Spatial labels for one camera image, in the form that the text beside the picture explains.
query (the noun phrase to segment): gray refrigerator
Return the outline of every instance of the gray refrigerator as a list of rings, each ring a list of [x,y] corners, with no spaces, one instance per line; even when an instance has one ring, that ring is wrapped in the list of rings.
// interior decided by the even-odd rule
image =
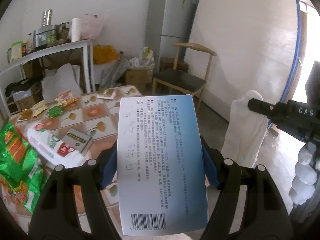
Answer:
[[[172,44],[188,42],[197,0],[149,0],[145,46],[154,51],[155,72],[161,57],[175,57]],[[180,50],[183,59],[185,50]]]

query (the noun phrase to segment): orange plastic bag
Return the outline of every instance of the orange plastic bag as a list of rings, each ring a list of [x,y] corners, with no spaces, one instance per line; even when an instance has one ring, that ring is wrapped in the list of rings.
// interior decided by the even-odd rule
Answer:
[[[100,44],[93,46],[93,62],[94,64],[105,64],[112,60],[117,60],[118,54],[116,49],[112,45]]]

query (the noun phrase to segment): chair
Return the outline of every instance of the chair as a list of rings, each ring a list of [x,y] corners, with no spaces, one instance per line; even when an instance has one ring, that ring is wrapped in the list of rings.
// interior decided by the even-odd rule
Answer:
[[[196,112],[198,112],[201,104],[201,100],[202,100],[203,91],[209,76],[212,56],[216,56],[217,53],[206,48],[205,46],[202,46],[196,43],[175,43],[173,44],[173,46],[178,47],[177,54],[174,59],[173,69],[167,69],[165,71],[161,71],[153,75],[152,94],[154,95],[156,93],[157,82],[170,87],[169,89],[170,95],[172,94],[173,88],[183,93],[191,94],[192,96],[194,96],[195,93],[201,91],[199,96],[199,102],[196,107]],[[210,54],[204,79],[201,79],[199,77],[177,70],[180,47],[194,49],[194,50],[198,50],[198,51],[202,51]]]

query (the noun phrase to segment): metal bolt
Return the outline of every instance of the metal bolt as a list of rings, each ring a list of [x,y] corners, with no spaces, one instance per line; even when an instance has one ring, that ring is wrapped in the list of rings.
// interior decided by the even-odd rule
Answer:
[[[97,163],[97,161],[95,160],[95,159],[90,159],[90,160],[88,160],[88,165],[89,166],[93,166],[93,165],[95,165]]]
[[[232,165],[232,164],[233,164],[233,160],[231,160],[231,159],[225,159],[225,160],[224,160],[224,163],[225,163],[226,165]]]
[[[265,168],[265,166],[263,166],[263,165],[258,165],[258,170],[259,171],[265,171],[266,170],[266,168]]]
[[[63,169],[63,165],[59,164],[54,168],[56,171],[61,171]]]

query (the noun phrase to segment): green package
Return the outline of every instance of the green package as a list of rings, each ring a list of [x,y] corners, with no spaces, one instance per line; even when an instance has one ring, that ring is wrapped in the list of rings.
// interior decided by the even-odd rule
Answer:
[[[38,154],[16,131],[12,122],[0,131],[0,175],[16,198],[33,213],[47,181]]]

